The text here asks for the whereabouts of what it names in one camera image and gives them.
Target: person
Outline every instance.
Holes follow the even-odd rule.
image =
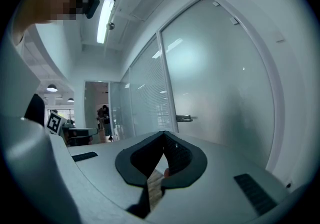
[[[108,140],[113,141],[112,132],[111,132],[111,125],[110,125],[109,108],[108,108],[108,106],[103,105],[102,109],[104,111],[103,116],[104,116],[104,120],[105,120],[104,121],[105,136],[110,136]]]
[[[102,130],[103,128],[104,128],[104,126],[103,126],[103,122],[104,122],[104,120],[105,120],[105,118],[104,118],[104,113],[103,113],[103,108],[102,107],[100,107],[98,110],[97,110],[97,114],[98,114],[98,117],[97,117],[97,119],[98,119],[98,121],[99,121],[99,129],[100,130]]]
[[[75,19],[83,14],[88,0],[22,0],[12,22],[12,40],[19,45],[27,28],[33,24],[47,24],[54,20]]]
[[[47,24],[54,20],[75,20],[77,14],[87,13],[88,9],[89,0],[22,0],[20,2],[0,45],[0,86],[6,88],[6,93],[0,95],[1,114],[24,116],[44,126],[44,102],[41,97],[34,94],[39,80],[15,53],[22,54],[24,34],[31,25]],[[10,77],[8,63],[14,63],[15,67],[21,70],[13,78]],[[20,97],[16,93],[17,80],[19,83],[30,83],[28,91],[23,95],[23,100],[19,100]]]

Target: glass door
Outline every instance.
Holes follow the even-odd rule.
[[[162,31],[178,130],[265,167],[275,120],[269,77],[242,26],[213,3],[197,2]]]
[[[136,136],[172,131],[165,73],[156,36],[147,43],[130,68],[130,91]]]

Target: black grille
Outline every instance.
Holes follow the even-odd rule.
[[[189,149],[169,137],[164,140],[164,155],[168,161],[170,175],[186,168],[192,159]]]
[[[234,179],[259,215],[265,214],[277,205],[249,174],[235,176]]]

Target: gray surface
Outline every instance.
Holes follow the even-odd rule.
[[[121,207],[136,202],[140,188],[127,185],[115,168],[115,157],[149,135],[108,144],[70,147],[71,155],[94,151],[97,157],[77,162],[79,169],[107,198]],[[204,174],[190,187],[166,190],[146,220],[153,223],[243,223],[258,217],[234,176],[250,174],[277,202],[288,192],[271,174],[231,149],[202,139],[173,133],[200,147],[208,159]]]
[[[142,188],[128,185],[124,181],[114,164],[116,156],[123,149],[137,144],[153,134],[155,132],[112,143],[69,147],[68,150],[71,155],[91,151],[98,154],[97,157],[79,161],[76,164],[102,194],[118,206],[126,209],[139,202]]]
[[[269,224],[276,223],[278,220],[282,219],[285,214],[297,203],[300,197],[303,195],[306,189],[306,185],[299,187],[289,196],[287,196],[283,202],[277,205],[275,208],[262,215],[259,218],[256,218],[247,224]]]
[[[56,137],[65,147],[63,139]],[[59,174],[49,136],[40,124],[0,115],[0,148],[14,181],[35,208],[54,223],[81,222]]]

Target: fluorescent light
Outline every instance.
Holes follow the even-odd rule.
[[[101,9],[100,20],[98,25],[98,35],[96,36],[96,42],[105,43],[107,24],[109,23],[112,8],[114,7],[115,0],[104,0]]]
[[[158,58],[160,56],[160,51],[158,51],[157,53],[155,53],[155,55],[152,58]]]
[[[48,91],[50,91],[50,92],[57,92],[57,91],[58,91],[58,89],[57,89],[57,87],[55,86],[55,84],[50,84],[50,85],[47,87],[46,90],[48,90]]]

